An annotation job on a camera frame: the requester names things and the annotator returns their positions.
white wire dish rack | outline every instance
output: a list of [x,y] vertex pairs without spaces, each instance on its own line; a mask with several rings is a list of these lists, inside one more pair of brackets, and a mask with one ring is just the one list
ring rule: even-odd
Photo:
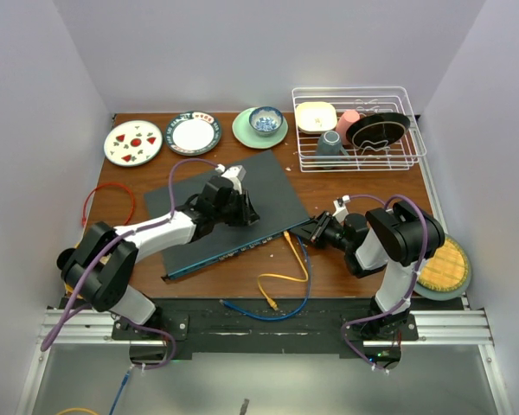
[[304,87],[292,90],[295,114],[299,104],[310,101],[332,104],[338,117],[346,110],[356,110],[362,117],[377,112],[400,112],[409,118],[411,125],[404,137],[383,149],[359,149],[345,145],[347,156],[317,156],[319,135],[304,134],[297,126],[298,158],[303,172],[407,170],[426,154],[411,103],[402,87]]

green plate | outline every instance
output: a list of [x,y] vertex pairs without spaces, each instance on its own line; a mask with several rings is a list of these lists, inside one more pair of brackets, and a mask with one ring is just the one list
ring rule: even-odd
[[272,136],[262,137],[250,125],[248,119],[255,108],[248,108],[241,112],[233,121],[233,134],[237,140],[251,149],[269,149],[285,139],[288,132],[288,123],[283,117],[283,124]]
[[419,283],[415,283],[415,288],[413,289],[416,293],[418,293],[420,296],[423,296],[424,298],[428,298],[429,300],[433,301],[448,301],[452,300],[456,297],[463,296],[465,290],[467,290],[467,287],[469,287],[469,284],[471,283],[471,273],[467,275],[467,279],[464,281],[461,286],[459,286],[457,289],[453,291],[435,291],[430,290],[423,285]]

blue and white bowl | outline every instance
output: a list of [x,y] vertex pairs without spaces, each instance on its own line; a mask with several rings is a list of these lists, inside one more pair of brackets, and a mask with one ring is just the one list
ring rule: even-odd
[[258,135],[269,137],[283,124],[283,114],[272,106],[261,106],[252,111],[249,122]]

gray wall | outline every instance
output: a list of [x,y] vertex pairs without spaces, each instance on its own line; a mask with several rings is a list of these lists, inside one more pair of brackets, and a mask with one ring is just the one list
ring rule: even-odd
[[421,112],[484,0],[55,0],[112,112],[291,109],[295,86],[404,86]]
[[54,5],[0,2],[0,414],[13,413],[109,114]]
[[487,0],[421,117],[448,228],[471,256],[519,414],[519,1]]

black plate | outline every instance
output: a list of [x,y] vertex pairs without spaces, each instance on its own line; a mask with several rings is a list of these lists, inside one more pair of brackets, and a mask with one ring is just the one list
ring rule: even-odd
[[409,125],[409,118],[397,112],[369,115],[353,123],[346,138],[355,147],[379,150],[404,137]]

